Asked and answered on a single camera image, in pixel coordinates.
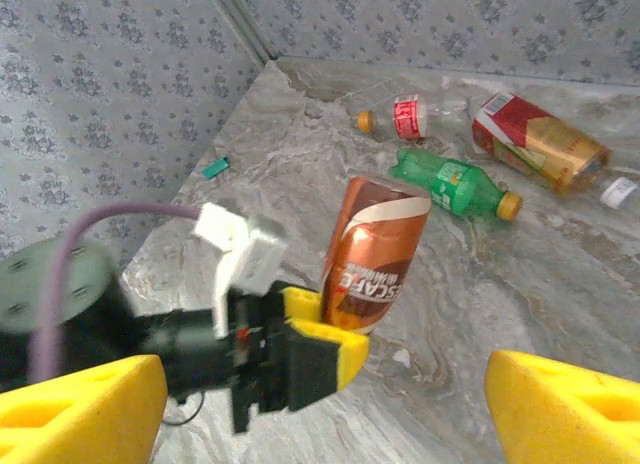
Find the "aluminium frame post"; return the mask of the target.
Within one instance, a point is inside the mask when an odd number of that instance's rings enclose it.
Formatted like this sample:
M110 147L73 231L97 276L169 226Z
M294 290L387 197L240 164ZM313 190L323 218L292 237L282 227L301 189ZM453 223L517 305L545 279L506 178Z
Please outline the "aluminium frame post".
M258 62L266 65L269 61L278 59L277 52L260 31L243 0L217 0L217 2L249 52Z

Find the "red label bottle yellow cap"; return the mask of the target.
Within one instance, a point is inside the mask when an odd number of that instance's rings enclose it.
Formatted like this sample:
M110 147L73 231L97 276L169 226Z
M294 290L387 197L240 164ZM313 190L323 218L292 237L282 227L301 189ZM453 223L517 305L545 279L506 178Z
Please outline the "red label bottle yellow cap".
M457 124L469 110L469 100L424 94L405 94L359 111L353 124L377 141L412 141L426 138L429 131Z

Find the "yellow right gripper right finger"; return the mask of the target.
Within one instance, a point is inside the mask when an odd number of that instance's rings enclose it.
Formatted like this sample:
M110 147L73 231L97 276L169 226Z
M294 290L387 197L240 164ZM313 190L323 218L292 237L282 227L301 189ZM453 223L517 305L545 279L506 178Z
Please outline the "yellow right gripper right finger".
M640 383L497 350L485 396L506 464L640 464Z

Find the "red gold label bottle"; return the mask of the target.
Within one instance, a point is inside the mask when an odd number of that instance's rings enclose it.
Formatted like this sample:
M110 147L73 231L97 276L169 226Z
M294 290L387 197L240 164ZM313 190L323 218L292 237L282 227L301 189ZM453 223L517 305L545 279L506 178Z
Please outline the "red gold label bottle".
M472 135L495 159L557 195L588 195L640 216L640 177L613 169L609 148L515 94L497 93L486 101L475 115Z

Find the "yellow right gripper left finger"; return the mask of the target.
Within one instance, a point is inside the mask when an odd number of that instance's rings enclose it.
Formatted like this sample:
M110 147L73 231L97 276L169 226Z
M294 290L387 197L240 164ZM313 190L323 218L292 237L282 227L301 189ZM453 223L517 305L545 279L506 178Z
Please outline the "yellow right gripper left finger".
M167 401L159 357L0 394L0 464L150 464Z

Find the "green plastic bottle yellow cap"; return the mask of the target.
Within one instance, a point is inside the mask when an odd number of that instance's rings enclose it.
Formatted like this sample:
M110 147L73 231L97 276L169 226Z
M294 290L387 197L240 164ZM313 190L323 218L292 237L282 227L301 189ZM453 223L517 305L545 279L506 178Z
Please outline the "green plastic bottle yellow cap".
M459 217L491 215L511 222L523 202L519 194L502 190L480 167L423 148L399 149L389 174L429 191L436 205Z

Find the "small teal plastic piece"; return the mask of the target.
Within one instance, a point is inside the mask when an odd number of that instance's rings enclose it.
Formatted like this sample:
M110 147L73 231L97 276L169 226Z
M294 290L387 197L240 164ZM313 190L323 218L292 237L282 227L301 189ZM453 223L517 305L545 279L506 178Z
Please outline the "small teal plastic piece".
M222 157L205 166L201 171L201 174L205 179L214 179L216 176L224 173L229 168L229 159L227 157Z

